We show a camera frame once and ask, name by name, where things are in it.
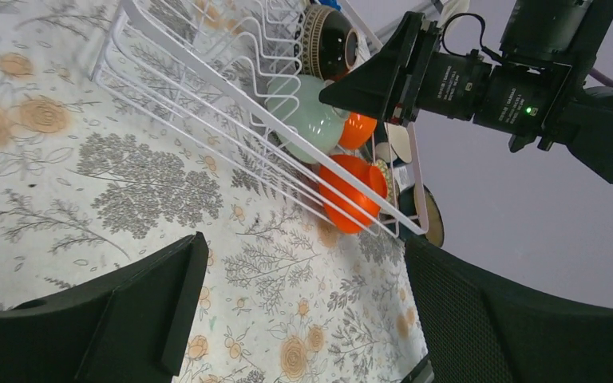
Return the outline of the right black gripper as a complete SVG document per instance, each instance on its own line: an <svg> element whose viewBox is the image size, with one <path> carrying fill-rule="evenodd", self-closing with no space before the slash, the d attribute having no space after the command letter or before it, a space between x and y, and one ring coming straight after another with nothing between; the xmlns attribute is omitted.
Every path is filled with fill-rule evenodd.
<svg viewBox="0 0 613 383"><path fill-rule="evenodd" d="M438 50L442 30L423 13L408 11L394 34L368 61L326 86L326 105L387 123L409 124L421 110L471 120L492 66L477 49L459 56Z"/></svg>

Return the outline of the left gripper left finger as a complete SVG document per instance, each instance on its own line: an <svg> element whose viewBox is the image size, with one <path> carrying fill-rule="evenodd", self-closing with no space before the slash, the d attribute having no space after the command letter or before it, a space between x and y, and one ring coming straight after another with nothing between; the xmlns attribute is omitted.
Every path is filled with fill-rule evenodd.
<svg viewBox="0 0 613 383"><path fill-rule="evenodd" d="M170 382L184 362L208 255L195 233L0 310L0 382Z"/></svg>

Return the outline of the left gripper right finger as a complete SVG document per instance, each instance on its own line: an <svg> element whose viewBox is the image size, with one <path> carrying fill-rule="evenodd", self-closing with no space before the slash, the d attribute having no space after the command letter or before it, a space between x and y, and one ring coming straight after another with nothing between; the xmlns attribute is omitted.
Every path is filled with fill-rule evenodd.
<svg viewBox="0 0 613 383"><path fill-rule="evenodd" d="M405 265L428 353L408 382L613 382L613 309L534 290L421 236Z"/></svg>

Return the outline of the dark blue glazed bowl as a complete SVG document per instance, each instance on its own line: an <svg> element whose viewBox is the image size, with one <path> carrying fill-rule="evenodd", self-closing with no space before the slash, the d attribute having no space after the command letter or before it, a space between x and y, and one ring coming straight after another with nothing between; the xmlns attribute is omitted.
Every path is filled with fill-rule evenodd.
<svg viewBox="0 0 613 383"><path fill-rule="evenodd" d="M408 217L416 215L417 218L413 221L420 227L424 227L424 225L421 224L419 218L425 215L428 220L428 228L424 236L434 246L443 247L445 226L437 202L432 192L425 185L422 186L423 192L419 192L417 187L418 185L415 184L400 193L397 199L399 210Z"/></svg>

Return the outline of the teal and white bowl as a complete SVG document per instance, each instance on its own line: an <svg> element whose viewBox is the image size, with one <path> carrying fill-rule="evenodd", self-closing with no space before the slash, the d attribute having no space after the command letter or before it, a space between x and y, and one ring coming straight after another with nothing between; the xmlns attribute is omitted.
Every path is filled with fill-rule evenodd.
<svg viewBox="0 0 613 383"><path fill-rule="evenodd" d="M379 122L374 132L374 155L388 164L410 164L413 157L406 128Z"/></svg>

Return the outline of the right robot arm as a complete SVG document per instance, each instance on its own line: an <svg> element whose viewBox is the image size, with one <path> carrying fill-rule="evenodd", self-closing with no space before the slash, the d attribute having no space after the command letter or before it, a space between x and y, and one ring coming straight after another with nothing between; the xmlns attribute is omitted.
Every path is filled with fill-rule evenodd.
<svg viewBox="0 0 613 383"><path fill-rule="evenodd" d="M518 1L500 48L466 54L445 43L462 17L455 2L443 5L439 21L407 12L388 42L320 101L400 126L421 110L470 121L509 134L511 152L562 144L613 185L613 85L585 85L613 1Z"/></svg>

